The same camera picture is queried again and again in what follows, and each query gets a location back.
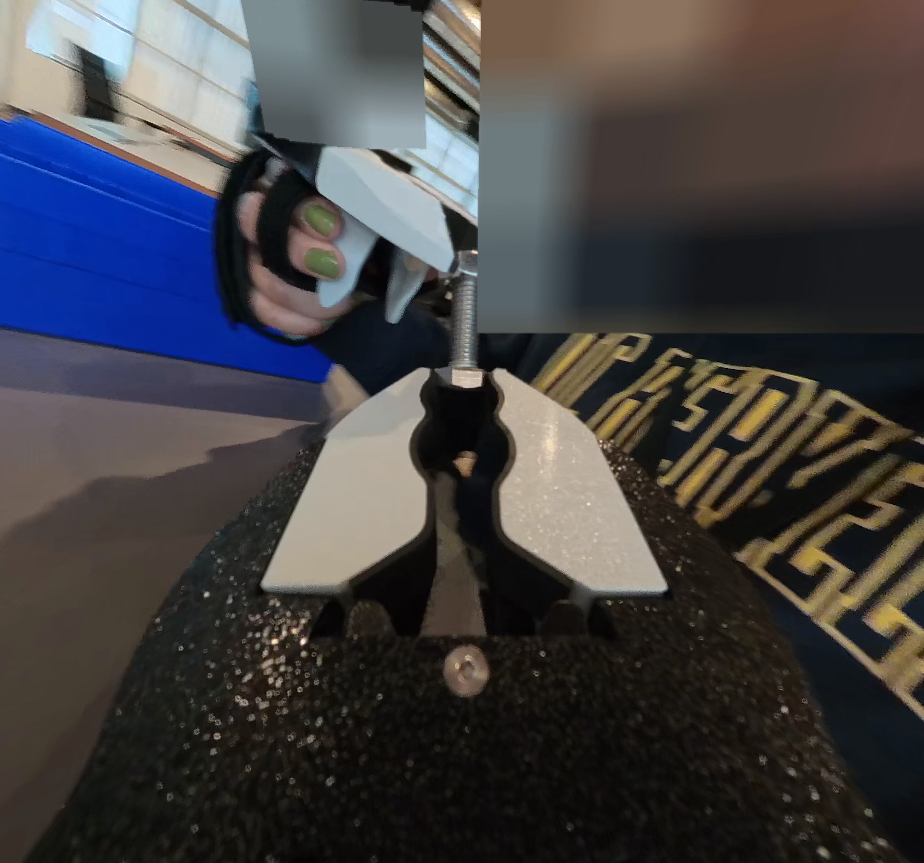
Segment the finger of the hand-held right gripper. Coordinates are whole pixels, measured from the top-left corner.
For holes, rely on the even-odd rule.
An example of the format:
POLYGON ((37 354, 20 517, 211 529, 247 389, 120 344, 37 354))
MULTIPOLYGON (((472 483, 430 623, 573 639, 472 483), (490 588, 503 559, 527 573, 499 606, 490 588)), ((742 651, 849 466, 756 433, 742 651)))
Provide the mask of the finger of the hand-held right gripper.
POLYGON ((381 238, 437 271, 452 269, 456 249, 445 202, 415 177, 370 151, 323 147, 315 185, 341 210, 335 245, 345 274, 359 274, 381 238))

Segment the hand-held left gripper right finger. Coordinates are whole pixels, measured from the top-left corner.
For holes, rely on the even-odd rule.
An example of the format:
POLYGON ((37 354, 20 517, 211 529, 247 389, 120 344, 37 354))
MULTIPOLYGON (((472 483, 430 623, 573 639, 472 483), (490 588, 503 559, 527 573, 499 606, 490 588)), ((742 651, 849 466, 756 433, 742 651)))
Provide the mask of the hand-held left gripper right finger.
POLYGON ((553 600, 661 598, 668 592, 592 431, 512 373, 491 373, 511 458, 496 486, 498 533, 563 592, 553 600))

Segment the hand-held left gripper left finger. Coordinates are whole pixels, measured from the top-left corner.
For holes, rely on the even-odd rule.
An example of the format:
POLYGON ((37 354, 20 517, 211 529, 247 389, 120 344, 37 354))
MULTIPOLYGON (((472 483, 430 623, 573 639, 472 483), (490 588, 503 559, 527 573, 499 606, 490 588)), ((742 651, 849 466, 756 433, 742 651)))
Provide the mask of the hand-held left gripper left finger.
POLYGON ((329 432, 261 581, 271 594, 426 598, 436 563, 432 494, 412 441, 428 413, 418 369, 329 432))

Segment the steel hex bolt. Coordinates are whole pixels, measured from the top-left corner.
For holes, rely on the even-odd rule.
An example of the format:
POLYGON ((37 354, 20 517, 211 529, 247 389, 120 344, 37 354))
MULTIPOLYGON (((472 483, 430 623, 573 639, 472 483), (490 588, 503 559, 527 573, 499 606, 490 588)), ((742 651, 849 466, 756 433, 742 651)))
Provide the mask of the steel hex bolt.
POLYGON ((479 390, 484 384, 484 371, 479 365, 477 274, 459 274, 453 286, 449 362, 433 372, 450 388, 479 390))

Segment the blue plastic bin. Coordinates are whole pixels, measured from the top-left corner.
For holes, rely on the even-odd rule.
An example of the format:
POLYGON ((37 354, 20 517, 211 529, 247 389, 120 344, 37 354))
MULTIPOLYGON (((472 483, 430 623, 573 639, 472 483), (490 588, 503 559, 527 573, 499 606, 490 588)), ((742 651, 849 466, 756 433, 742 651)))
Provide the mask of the blue plastic bin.
POLYGON ((329 361, 233 327, 216 199, 30 118, 1 128, 2 326, 322 383, 329 361))

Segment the person's right forearm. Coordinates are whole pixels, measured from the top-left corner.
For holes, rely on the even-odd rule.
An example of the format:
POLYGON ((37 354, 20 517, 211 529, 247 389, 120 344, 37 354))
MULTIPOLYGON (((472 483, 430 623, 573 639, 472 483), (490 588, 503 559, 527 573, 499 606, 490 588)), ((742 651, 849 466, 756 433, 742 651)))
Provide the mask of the person's right forearm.
POLYGON ((448 366, 451 343, 448 321, 429 308, 413 302, 399 322, 389 323, 378 300, 360 302, 309 341, 367 395, 418 369, 448 366))

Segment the person's right hand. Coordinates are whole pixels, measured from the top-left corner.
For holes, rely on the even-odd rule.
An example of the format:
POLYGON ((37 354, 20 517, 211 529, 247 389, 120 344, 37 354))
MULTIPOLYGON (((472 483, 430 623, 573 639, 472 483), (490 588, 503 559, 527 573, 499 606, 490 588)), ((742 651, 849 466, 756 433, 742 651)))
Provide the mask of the person's right hand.
MULTIPOLYGON (((248 246, 249 308, 261 325, 276 333, 315 339, 350 313, 353 300, 346 298, 324 307, 317 293, 285 282, 263 265, 258 221, 264 197, 262 192, 250 191, 237 200, 237 222, 248 246)), ((342 227, 341 212, 329 200, 313 196, 300 202, 285 231, 291 266, 313 280, 340 280, 345 261, 335 241, 342 227)))

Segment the navy sweatshirt gold print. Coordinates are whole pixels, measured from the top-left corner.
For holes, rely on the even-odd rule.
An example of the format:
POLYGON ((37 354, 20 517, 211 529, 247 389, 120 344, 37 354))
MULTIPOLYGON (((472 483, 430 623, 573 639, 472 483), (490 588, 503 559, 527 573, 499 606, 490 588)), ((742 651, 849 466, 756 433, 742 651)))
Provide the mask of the navy sweatshirt gold print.
POLYGON ((483 335, 746 571, 841 756, 922 861, 923 339, 483 335))

